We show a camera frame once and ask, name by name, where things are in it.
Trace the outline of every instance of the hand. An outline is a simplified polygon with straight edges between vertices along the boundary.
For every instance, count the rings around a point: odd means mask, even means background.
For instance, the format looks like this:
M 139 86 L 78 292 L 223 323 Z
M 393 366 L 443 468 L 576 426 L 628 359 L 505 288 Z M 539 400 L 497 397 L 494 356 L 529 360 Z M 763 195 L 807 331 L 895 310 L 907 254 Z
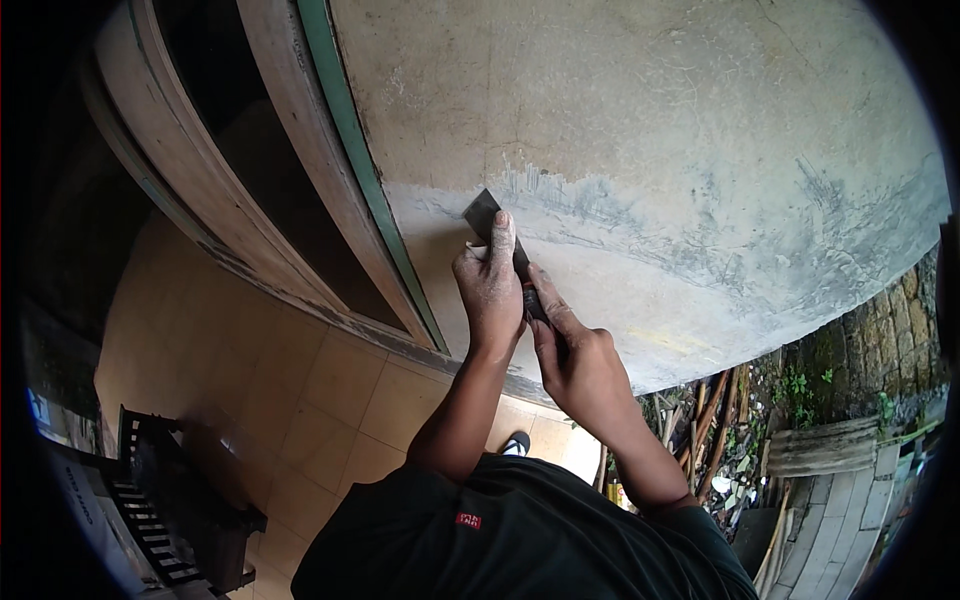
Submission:
M 493 219 L 491 247 L 468 245 L 453 260 L 453 276 L 467 310 L 470 352 L 509 360 L 523 333 L 523 295 L 514 273 L 516 226 L 501 210 Z
M 543 311 L 570 347 L 570 357 L 561 370 L 555 333 L 542 321 L 531 322 L 543 389 L 574 421 L 604 440 L 638 406 L 630 378 L 613 347 L 613 336 L 606 329 L 583 326 L 546 271 L 536 263 L 531 263 L 529 270 Z

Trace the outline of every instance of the paint scraper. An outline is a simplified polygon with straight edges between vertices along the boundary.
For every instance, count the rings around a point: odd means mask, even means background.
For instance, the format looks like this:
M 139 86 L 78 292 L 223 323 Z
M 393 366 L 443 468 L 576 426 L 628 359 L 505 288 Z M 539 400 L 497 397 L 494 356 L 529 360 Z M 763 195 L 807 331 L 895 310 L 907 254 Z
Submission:
M 490 190 L 484 188 L 464 211 L 464 219 L 487 246 L 491 244 L 490 234 L 493 229 L 493 218 L 498 210 L 500 210 L 500 205 L 493 199 Z M 534 282 L 530 280 L 530 274 L 527 271 L 529 265 L 530 259 L 527 258 L 527 252 L 524 251 L 518 237 L 514 248 L 514 271 L 516 271 L 516 276 L 519 277 L 520 285 L 523 287 L 523 310 L 529 314 L 530 319 L 543 321 L 553 329 L 557 338 L 557 360 L 562 368 L 570 355 L 570 348 L 564 336 L 557 331 L 557 328 L 550 323 L 546 313 L 543 312 L 540 297 L 537 295 L 537 288 L 534 287 Z

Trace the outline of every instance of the t-shirt logo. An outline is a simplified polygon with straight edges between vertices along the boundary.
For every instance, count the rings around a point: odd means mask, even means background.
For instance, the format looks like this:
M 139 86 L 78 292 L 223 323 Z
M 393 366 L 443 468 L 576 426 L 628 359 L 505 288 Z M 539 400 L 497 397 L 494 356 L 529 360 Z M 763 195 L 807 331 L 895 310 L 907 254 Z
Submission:
M 468 515 L 467 513 L 457 513 L 455 521 L 461 525 L 467 525 L 473 529 L 480 529 L 480 517 L 477 515 Z

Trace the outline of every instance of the plaster wall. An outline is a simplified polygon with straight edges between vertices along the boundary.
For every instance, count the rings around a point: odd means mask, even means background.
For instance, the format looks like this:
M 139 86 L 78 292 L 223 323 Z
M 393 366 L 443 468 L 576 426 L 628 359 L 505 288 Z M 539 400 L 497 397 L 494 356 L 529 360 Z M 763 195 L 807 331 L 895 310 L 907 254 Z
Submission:
M 940 150 L 853 0 L 331 0 L 373 161 L 453 357 L 484 186 L 637 392 L 798 339 L 936 241 Z M 529 332 L 511 372 L 537 382 Z

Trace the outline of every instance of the tiled floor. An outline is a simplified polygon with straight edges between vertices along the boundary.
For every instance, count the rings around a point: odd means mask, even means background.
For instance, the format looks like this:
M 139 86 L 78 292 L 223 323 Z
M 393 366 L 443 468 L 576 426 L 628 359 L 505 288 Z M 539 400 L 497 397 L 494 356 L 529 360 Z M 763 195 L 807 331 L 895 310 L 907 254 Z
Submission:
M 252 586 L 290 598 L 300 557 L 354 482 L 403 464 L 452 377 L 328 327 L 218 268 L 165 217 L 144 227 L 107 324 L 97 393 L 190 423 L 184 446 L 231 501 L 267 514 Z M 592 482 L 599 443 L 560 411 L 502 396 L 487 450 L 522 429 L 531 455 Z

